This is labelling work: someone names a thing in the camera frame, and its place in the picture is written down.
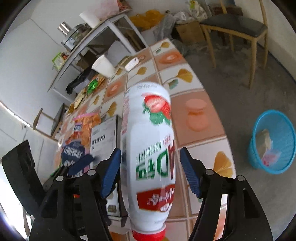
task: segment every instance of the cardboard box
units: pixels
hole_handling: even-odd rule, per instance
[[[77,62],[77,66],[86,70],[88,66],[92,66],[93,63],[96,61],[96,55],[93,54],[91,51],[87,51],[85,55],[80,55],[80,60]]]
[[[97,160],[90,164],[95,169],[101,161],[109,159],[113,150],[120,148],[120,132],[122,119],[114,116],[91,130],[90,154]],[[115,190],[107,197],[107,214],[110,216],[124,217],[127,211],[124,207],[120,182],[115,185]]]
[[[182,42],[186,45],[205,41],[205,37],[198,21],[176,25],[175,28]]]

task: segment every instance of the white box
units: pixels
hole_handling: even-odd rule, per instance
[[[122,119],[114,116],[91,130],[90,154],[97,160],[90,164],[95,169],[101,161],[109,159],[114,149],[120,148],[120,132]],[[107,197],[107,214],[116,217],[127,215],[121,195],[120,183],[115,185],[115,190]]]

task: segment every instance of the concrete floor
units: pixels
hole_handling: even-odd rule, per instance
[[[285,113],[296,127],[296,84],[285,69],[268,56],[261,68],[263,50],[258,47],[257,68],[251,90],[247,88],[250,46],[234,39],[235,52],[222,46],[212,33],[217,68],[212,68],[207,47],[197,45],[186,60],[204,85],[222,124],[233,153],[237,175],[244,175],[256,193],[276,239],[296,213],[296,162],[283,174],[255,170],[247,160],[247,147],[257,117],[268,109]]]

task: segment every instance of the yellow plastic bag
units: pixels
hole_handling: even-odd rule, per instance
[[[143,30],[150,29],[156,26],[164,17],[157,10],[149,10],[145,13],[145,15],[137,14],[136,16],[130,17],[130,20],[136,27],[142,28]]]

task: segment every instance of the white bottle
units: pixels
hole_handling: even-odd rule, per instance
[[[121,189],[133,236],[161,241],[176,182],[170,95],[161,85],[143,82],[126,91],[121,141]]]

